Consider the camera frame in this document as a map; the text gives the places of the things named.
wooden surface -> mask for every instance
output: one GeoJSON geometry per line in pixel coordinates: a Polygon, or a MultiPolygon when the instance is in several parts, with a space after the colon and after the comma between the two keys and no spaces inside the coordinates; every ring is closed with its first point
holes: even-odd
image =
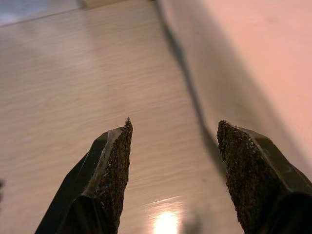
{"type": "Polygon", "coordinates": [[[33,233],[93,140],[128,116],[119,233],[243,233],[152,3],[6,26],[0,51],[0,233],[33,233]]]}

wooden floor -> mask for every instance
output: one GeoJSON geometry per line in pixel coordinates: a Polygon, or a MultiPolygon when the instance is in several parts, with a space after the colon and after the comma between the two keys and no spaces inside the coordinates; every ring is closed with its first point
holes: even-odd
{"type": "Polygon", "coordinates": [[[0,233],[34,233],[64,176],[128,116],[119,233],[243,233],[152,3],[2,27],[0,51],[0,233]]]}

light wood grain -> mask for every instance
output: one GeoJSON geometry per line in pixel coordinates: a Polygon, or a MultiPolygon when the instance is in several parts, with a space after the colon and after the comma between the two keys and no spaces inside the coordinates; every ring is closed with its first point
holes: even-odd
{"type": "Polygon", "coordinates": [[[151,3],[3,27],[0,51],[0,233],[33,233],[92,141],[128,116],[134,133],[119,233],[155,233],[163,211],[179,223],[198,214],[200,233],[243,233],[151,3]]]}

textured gripping surface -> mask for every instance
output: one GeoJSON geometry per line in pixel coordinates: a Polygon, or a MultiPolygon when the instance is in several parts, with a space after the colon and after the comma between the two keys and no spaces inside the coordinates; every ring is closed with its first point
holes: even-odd
{"type": "Polygon", "coordinates": [[[37,234],[116,234],[128,183],[132,124],[98,137],[67,174],[37,234]]]}
{"type": "Polygon", "coordinates": [[[272,141],[226,121],[219,123],[217,138],[245,233],[310,233],[312,185],[272,141]]]}

